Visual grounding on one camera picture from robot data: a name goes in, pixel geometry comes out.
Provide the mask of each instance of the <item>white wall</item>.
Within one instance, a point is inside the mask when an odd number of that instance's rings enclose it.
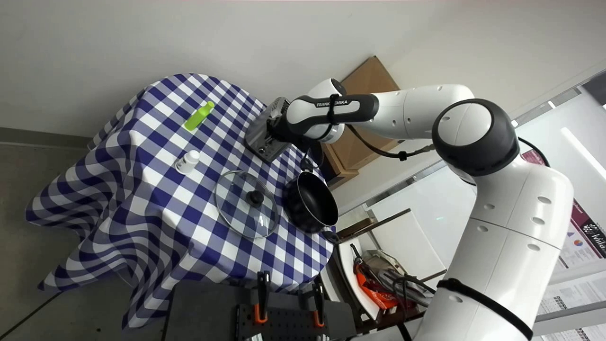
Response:
[[[264,102],[306,92],[422,39],[458,1],[1,0],[0,126],[88,136],[174,71],[213,73]]]
[[[603,0],[473,0],[378,56],[403,86],[465,83],[518,115],[606,67],[603,12]],[[340,211],[435,158],[372,160],[334,189]]]

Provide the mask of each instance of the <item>checkered tablecloth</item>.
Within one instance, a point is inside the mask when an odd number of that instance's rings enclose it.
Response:
[[[183,120],[208,100],[213,111],[185,130]],[[297,175],[298,149],[266,164],[244,147],[245,126],[261,111],[245,90],[202,73],[175,73],[138,92],[88,153],[31,198],[28,221],[81,234],[41,285],[75,287],[124,268],[132,295],[122,323],[138,327],[166,310],[179,280],[245,280],[268,270],[274,287],[293,289],[316,276],[331,244],[291,225],[280,204],[276,228],[247,238],[221,221],[211,200],[227,170],[249,172],[274,198]],[[200,160],[179,174],[174,160],[189,149]]]

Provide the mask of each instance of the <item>red object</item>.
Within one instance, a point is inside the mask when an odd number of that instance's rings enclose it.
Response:
[[[266,319],[268,319],[266,314],[261,316],[261,304],[259,302],[255,302],[251,306],[251,317],[253,317],[255,323],[266,323]]]
[[[378,304],[378,308],[387,310],[387,308],[397,306],[397,299],[386,291],[372,289],[370,280],[359,268],[355,268],[355,280],[357,280],[357,285],[361,287],[361,291],[370,300],[374,300],[374,304]]]
[[[325,323],[319,321],[319,312],[317,312],[317,310],[312,310],[312,312],[314,312],[314,325],[316,325],[316,327],[323,327]]]

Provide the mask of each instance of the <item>black cable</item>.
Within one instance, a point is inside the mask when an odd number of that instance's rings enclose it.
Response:
[[[446,287],[448,291],[456,291],[465,297],[471,297],[473,300],[484,304],[486,308],[490,308],[492,312],[495,312],[497,316],[507,319],[511,325],[514,325],[528,341],[531,338],[531,327],[522,317],[518,317],[507,306],[499,304],[497,300],[490,299],[488,295],[477,291],[475,287],[465,285],[456,278],[439,280],[437,287]]]
[[[327,100],[327,111],[325,111],[325,119],[327,119],[327,126],[323,130],[321,136],[314,138],[316,141],[319,141],[321,138],[325,138],[325,134],[334,126],[334,102],[336,102],[338,94],[331,94]]]
[[[444,274],[446,270],[442,268],[442,270],[437,270],[437,272],[433,272],[433,274],[427,274],[427,276],[423,276],[423,278],[420,278],[420,281],[427,281],[427,280],[431,280],[431,278],[435,278],[435,276],[441,276],[441,274]]]
[[[359,251],[357,251],[357,247],[355,247],[353,244],[348,244],[348,246],[353,249],[355,257],[361,257]]]
[[[423,147],[420,147],[420,149],[414,149],[414,151],[397,151],[397,153],[389,153],[389,151],[384,151],[384,149],[378,149],[378,147],[374,147],[372,143],[369,143],[367,139],[363,139],[363,136],[352,126],[352,124],[346,124],[353,134],[355,134],[355,138],[365,145],[365,147],[369,147],[370,151],[374,151],[374,153],[378,153],[378,155],[382,155],[382,156],[391,156],[391,158],[399,158],[399,160],[405,160],[405,158],[408,158],[408,156],[412,156],[412,155],[418,155],[418,153],[425,153],[425,151],[429,151],[429,149],[433,149],[433,143],[427,143],[427,145],[423,145]]]
[[[7,336],[9,333],[13,333],[18,325],[22,325],[28,317],[31,317],[33,314],[37,314],[47,302],[54,300],[62,291],[56,291],[54,295],[50,295],[49,299],[45,299],[41,304],[37,304],[33,310],[30,310],[24,317],[20,317],[16,323],[13,323],[11,327],[7,327],[0,338]]]
[[[300,158],[300,164],[298,164],[298,166],[302,168],[302,172],[314,168],[314,166],[312,166],[312,160],[310,160],[310,156],[308,156],[308,149],[310,149],[310,145],[304,147],[304,153],[302,153],[302,158]]]
[[[172,297],[174,297],[174,289],[170,291],[170,297],[168,297],[168,310],[166,310],[160,341],[164,341],[168,336],[168,319],[170,319],[170,310],[172,310]]]
[[[526,143],[531,151],[535,151],[541,156],[545,166],[550,166],[545,153],[537,145],[530,143],[526,138],[516,138],[516,139]]]
[[[314,156],[312,156],[312,147],[317,147],[317,145],[319,145],[319,141],[308,143],[308,145],[304,147],[304,155],[302,155],[302,158],[300,158],[300,168],[304,168],[304,166],[308,164],[306,168],[316,168],[317,172],[321,172],[321,166],[323,166],[323,160],[325,160],[321,147],[319,147],[319,158],[314,158]]]
[[[399,333],[401,333],[403,341],[412,341],[412,336],[410,336],[408,329],[405,327],[405,321],[395,323],[395,325],[397,325],[397,329],[399,329]]]
[[[405,299],[405,283],[403,283],[403,276],[395,276],[395,278],[389,278],[391,280],[391,293],[399,299]]]

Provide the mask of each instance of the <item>cable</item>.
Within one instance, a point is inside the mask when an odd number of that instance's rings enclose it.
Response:
[[[526,143],[533,153],[537,153],[545,166],[550,166],[545,153],[537,145],[530,143],[526,138],[516,138],[516,139]]]
[[[319,162],[317,162],[317,168],[321,168],[323,162],[325,162],[325,155],[323,155],[321,143],[316,143],[316,147],[319,147]]]
[[[420,149],[414,149],[414,151],[397,151],[397,153],[389,153],[389,151],[384,151],[384,149],[378,149],[378,147],[374,147],[372,143],[369,143],[367,139],[363,139],[363,136],[352,126],[352,124],[346,124],[353,134],[355,134],[355,138],[365,145],[365,147],[369,147],[370,151],[374,151],[374,153],[378,153],[378,155],[382,155],[382,156],[391,156],[391,158],[399,158],[399,160],[405,160],[405,158],[408,158],[408,156],[412,156],[412,155],[418,155],[418,153],[425,153],[425,151],[429,151],[429,149],[433,149],[433,143],[427,143],[427,145],[423,145],[423,147],[420,147]]]
[[[329,94],[327,96],[327,111],[325,111],[325,119],[327,119],[327,126],[325,126],[325,130],[317,136],[317,138],[314,138],[316,141],[319,141],[321,138],[325,138],[327,136],[327,132],[334,126],[334,102],[336,102],[336,98],[338,98],[338,94]]]
[[[168,316],[170,316],[170,310],[172,310],[172,299],[174,297],[174,289],[170,291],[170,297],[168,297],[168,312],[166,312],[166,317],[164,317],[164,327],[162,327],[162,335],[160,335],[160,341],[166,341],[166,335],[168,335]]]
[[[56,291],[54,295],[50,295],[49,299],[45,299],[41,304],[37,304],[33,310],[30,310],[24,317],[20,317],[16,323],[13,323],[11,327],[7,327],[7,331],[3,331],[0,335],[0,338],[7,336],[9,333],[13,333],[18,325],[22,325],[28,317],[31,317],[33,314],[37,314],[47,302],[54,300],[62,291]]]
[[[442,268],[442,270],[437,270],[437,272],[433,272],[433,274],[427,274],[427,276],[423,276],[423,278],[420,278],[420,281],[427,281],[427,280],[431,280],[431,278],[435,278],[435,276],[441,276],[441,274],[444,274],[446,270]]]
[[[405,327],[405,321],[395,323],[399,329],[399,335],[403,336],[403,341],[412,341],[408,329]]]
[[[512,310],[499,304],[497,300],[484,295],[482,291],[477,291],[475,287],[461,283],[458,278],[439,280],[437,287],[444,287],[448,291],[461,293],[461,295],[484,304],[486,308],[490,308],[492,312],[495,312],[497,316],[507,319],[511,325],[514,325],[528,341],[531,338],[531,327],[522,317],[518,317]]]
[[[312,156],[312,147],[316,147],[316,145],[319,145],[319,141],[316,141],[316,143],[310,143],[310,145],[306,145],[304,147],[304,153],[302,153],[302,158],[300,158],[300,168],[304,170],[304,168],[308,168],[308,170],[317,170],[319,174],[321,174],[321,166],[323,166],[323,160],[325,160],[325,156],[323,156],[323,151],[321,151],[321,147],[319,147],[319,158],[314,158]]]

